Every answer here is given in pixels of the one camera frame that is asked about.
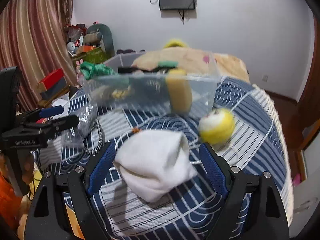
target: wooden floor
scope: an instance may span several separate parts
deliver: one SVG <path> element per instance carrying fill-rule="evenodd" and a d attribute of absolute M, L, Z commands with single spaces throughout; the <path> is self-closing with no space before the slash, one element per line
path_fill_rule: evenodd
<path fill-rule="evenodd" d="M 298 173 L 298 163 L 294 154 L 303 142 L 302 128 L 299 123 L 298 108 L 293 102 L 270 95 L 278 111 L 279 119 L 282 124 L 284 139 L 287 143 L 291 176 L 294 178 Z"/>

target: metal screw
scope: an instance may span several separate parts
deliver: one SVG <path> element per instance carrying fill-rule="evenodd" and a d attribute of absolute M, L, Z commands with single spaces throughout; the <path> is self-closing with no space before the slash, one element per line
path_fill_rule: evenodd
<path fill-rule="evenodd" d="M 239 173 L 239 172 L 240 172 L 240 169 L 239 169 L 237 166 L 233 166 L 233 167 L 231 167 L 231 171 L 232 171 L 233 173 Z"/>
<path fill-rule="evenodd" d="M 47 171 L 45 174 L 44 174 L 44 177 L 45 178 L 48 178 L 51 176 L 51 171 Z"/>
<path fill-rule="evenodd" d="M 84 170 L 84 167 L 78 166 L 76 167 L 76 173 L 81 173 Z"/>
<path fill-rule="evenodd" d="M 265 176 L 266 178 L 271 178 L 271 174 L 267 171 L 263 173 L 263 176 Z"/>

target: yellow and white ball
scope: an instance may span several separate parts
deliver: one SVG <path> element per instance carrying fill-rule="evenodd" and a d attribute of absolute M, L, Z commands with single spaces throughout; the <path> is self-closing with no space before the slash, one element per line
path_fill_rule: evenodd
<path fill-rule="evenodd" d="M 235 130 L 233 114 L 224 108 L 215 109 L 199 122 L 199 134 L 203 142 L 220 144 L 227 142 Z"/>

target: black clamp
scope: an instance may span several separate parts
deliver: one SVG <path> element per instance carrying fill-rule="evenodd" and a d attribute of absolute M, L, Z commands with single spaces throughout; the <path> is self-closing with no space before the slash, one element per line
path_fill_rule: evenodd
<path fill-rule="evenodd" d="M 54 176 L 46 172 L 30 207 L 25 240 L 71 240 L 74 236 L 65 208 L 63 192 L 70 192 L 79 226 L 86 240 L 110 240 L 100 216 L 92 208 L 87 193 L 90 175 L 105 150 L 107 142 L 95 156 L 91 156 L 85 167 L 78 166 L 71 173 Z M 229 190 L 219 218 L 206 240 L 230 238 L 239 216 L 245 193 L 252 193 L 249 210 L 241 235 L 238 239 L 288 240 L 289 229 L 285 210 L 276 185 L 269 172 L 262 176 L 245 174 L 238 167 L 230 167 L 224 158 L 210 151 L 221 171 L 226 176 Z"/>

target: striped bedsheet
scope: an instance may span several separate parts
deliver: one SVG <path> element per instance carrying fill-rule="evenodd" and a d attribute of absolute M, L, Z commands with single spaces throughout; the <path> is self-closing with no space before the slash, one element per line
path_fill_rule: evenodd
<path fill-rule="evenodd" d="M 69 103 L 72 113 L 88 102 L 80 90 Z M 288 153 L 281 124 L 273 102 L 258 87 L 240 80 L 224 78 L 217 87 L 214 107 L 233 111 L 236 129 L 227 146 L 216 147 L 230 165 L 236 165 L 249 174 L 261 175 L 269 171 L 279 189 L 288 223 L 292 221 L 293 189 Z M 132 192 L 114 167 L 109 170 L 98 193 L 90 200 L 104 222 L 106 230 L 115 239 L 205 239 L 224 204 L 215 193 L 199 159 L 200 141 L 198 119 L 179 115 L 164 115 L 161 111 L 144 112 L 98 107 L 98 119 L 105 140 L 121 145 L 132 135 L 131 129 L 166 129 L 182 131 L 190 147 L 190 161 L 198 175 L 176 187 L 157 203 L 145 203 Z M 48 142 L 47 149 L 34 153 L 41 172 L 55 174 L 70 172 L 77 165 L 85 165 L 90 158 L 78 148 L 62 148 L 61 134 Z M 93 131 L 85 146 L 95 147 L 98 133 Z M 70 195 L 65 201 L 72 208 Z M 244 198 L 242 210 L 231 238 L 238 236 L 248 211 L 250 195 Z"/>

